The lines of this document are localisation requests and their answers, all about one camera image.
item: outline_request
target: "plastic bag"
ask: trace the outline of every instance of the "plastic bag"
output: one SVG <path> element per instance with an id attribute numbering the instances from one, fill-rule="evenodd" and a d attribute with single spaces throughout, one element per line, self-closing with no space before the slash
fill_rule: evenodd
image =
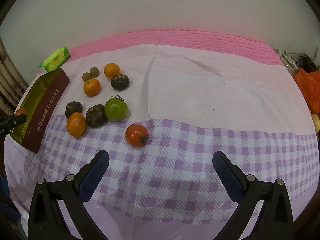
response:
<path id="1" fill-rule="evenodd" d="M 293 75 L 293 79 L 298 85 L 304 99 L 306 100 L 311 113 L 319 114 L 320 112 L 320 82 L 316 81 L 313 78 L 313 75 L 310 75 L 305 72 L 303 69 Z"/>
<path id="2" fill-rule="evenodd" d="M 315 81 L 320 82 L 320 74 L 317 72 L 311 72 L 309 73 L 309 76 L 311 76 Z"/>

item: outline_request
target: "yellow fruit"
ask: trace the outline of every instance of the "yellow fruit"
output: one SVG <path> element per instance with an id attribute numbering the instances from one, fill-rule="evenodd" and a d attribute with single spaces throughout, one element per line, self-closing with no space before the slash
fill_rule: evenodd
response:
<path id="1" fill-rule="evenodd" d="M 320 131 L 320 120 L 319 120 L 319 117 L 316 114 L 312 114 L 311 117 L 312 117 L 312 120 L 313 120 L 313 125 L 315 126 L 316 133 L 318 133 Z"/>
<path id="2" fill-rule="evenodd" d="M 107 78 L 112 79 L 116 75 L 120 74 L 120 68 L 115 63 L 109 63 L 104 67 L 103 72 Z"/>
<path id="3" fill-rule="evenodd" d="M 87 123 L 85 117 L 81 113 L 73 113 L 67 121 L 67 131 L 73 137 L 80 137 L 83 135 Z"/>
<path id="4" fill-rule="evenodd" d="M 93 97 L 96 94 L 98 94 L 100 91 L 100 88 L 101 88 L 100 82 L 95 78 L 89 79 L 83 85 L 83 91 L 89 97 Z"/>

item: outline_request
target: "red tomato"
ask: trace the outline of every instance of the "red tomato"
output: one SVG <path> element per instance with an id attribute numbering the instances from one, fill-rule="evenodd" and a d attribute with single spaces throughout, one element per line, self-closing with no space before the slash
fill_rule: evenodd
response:
<path id="1" fill-rule="evenodd" d="M 125 139 L 134 147 L 145 146 L 149 138 L 147 129 L 138 123 L 130 125 L 125 131 Z"/>
<path id="2" fill-rule="evenodd" d="M 17 110 L 17 112 L 15 112 L 15 116 L 18 116 L 20 114 L 27 114 L 27 112 L 23 109 L 23 108 L 20 108 Z"/>

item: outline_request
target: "white wall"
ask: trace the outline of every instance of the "white wall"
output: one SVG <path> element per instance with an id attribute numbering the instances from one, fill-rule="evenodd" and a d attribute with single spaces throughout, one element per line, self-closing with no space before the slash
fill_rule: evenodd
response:
<path id="1" fill-rule="evenodd" d="M 305 0 L 17 0 L 0 36 L 31 82 L 60 46 L 161 28 L 244 35 L 311 56 L 320 40 L 320 24 Z"/>

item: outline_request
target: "orange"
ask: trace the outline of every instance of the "orange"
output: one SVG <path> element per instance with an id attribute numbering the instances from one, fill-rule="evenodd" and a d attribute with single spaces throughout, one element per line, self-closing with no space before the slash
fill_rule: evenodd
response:
<path id="1" fill-rule="evenodd" d="M 73 113 L 70 115 L 67 121 L 67 131 L 73 137 L 80 137 L 83 135 L 85 129 L 87 128 L 87 123 L 85 122 L 85 117 L 81 113 Z"/>
<path id="2" fill-rule="evenodd" d="M 27 114 L 27 112 L 23 109 L 23 108 L 20 108 L 18 109 L 16 112 L 15 112 L 15 116 L 18 116 L 20 114 Z"/>
<path id="3" fill-rule="evenodd" d="M 101 88 L 100 82 L 95 78 L 91 78 L 87 80 L 83 85 L 83 91 L 89 97 L 93 97 L 96 94 L 98 94 L 100 91 L 100 88 Z"/>
<path id="4" fill-rule="evenodd" d="M 107 78 L 112 79 L 116 75 L 120 74 L 120 68 L 115 63 L 109 63 L 104 67 L 103 72 Z"/>

